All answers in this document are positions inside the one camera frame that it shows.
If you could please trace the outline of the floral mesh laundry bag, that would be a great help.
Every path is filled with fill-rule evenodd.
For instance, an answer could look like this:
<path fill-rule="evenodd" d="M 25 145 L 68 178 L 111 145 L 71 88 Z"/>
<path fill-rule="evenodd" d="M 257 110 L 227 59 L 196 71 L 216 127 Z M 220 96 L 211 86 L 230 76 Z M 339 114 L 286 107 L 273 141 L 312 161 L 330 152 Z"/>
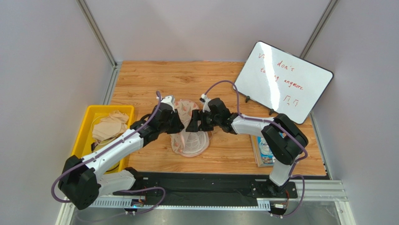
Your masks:
<path fill-rule="evenodd" d="M 185 127 L 189 125 L 192 111 L 200 109 L 195 102 L 188 99 L 181 99 L 175 102 L 175 108 Z M 183 129 L 180 133 L 171 134 L 170 138 L 172 151 L 188 158 L 200 155 L 210 144 L 209 133 L 203 131 L 191 133 Z"/>

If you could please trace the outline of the beige bra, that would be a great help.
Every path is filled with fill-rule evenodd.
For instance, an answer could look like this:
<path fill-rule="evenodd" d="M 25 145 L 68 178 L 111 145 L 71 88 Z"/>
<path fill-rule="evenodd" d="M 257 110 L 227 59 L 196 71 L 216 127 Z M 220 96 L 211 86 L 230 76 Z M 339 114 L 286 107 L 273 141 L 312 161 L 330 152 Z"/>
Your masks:
<path fill-rule="evenodd" d="M 98 141 L 105 141 L 124 133 L 127 130 L 129 116 L 115 110 L 107 116 L 100 116 L 92 125 L 92 137 Z"/>

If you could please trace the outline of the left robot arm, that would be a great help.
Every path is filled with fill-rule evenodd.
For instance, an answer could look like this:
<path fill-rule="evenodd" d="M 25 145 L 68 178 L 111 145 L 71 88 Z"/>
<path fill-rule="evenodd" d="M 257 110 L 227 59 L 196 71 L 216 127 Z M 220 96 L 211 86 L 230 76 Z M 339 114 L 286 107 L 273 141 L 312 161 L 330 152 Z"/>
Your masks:
<path fill-rule="evenodd" d="M 148 120 L 133 123 L 120 137 L 102 149 L 82 158 L 68 158 L 56 184 L 79 210 L 89 207 L 100 196 L 127 191 L 138 179 L 137 172 L 126 168 L 107 174 L 107 170 L 124 157 L 155 141 L 160 134 L 176 134 L 183 129 L 174 98 L 167 96 L 153 109 Z"/>

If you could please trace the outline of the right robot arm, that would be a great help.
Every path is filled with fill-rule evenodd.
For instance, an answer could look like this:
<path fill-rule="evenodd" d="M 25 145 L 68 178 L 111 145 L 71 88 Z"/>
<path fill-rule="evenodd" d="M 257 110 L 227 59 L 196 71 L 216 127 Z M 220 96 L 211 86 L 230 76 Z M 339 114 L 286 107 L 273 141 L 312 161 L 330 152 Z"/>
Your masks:
<path fill-rule="evenodd" d="M 269 191 L 281 192 L 290 180 L 295 163 L 309 143 L 304 133 L 285 114 L 274 118 L 249 117 L 230 112 L 220 98 L 210 99 L 202 95 L 200 101 L 203 108 L 192 111 L 186 131 L 208 132 L 219 127 L 225 133 L 264 138 L 275 157 L 268 179 Z"/>

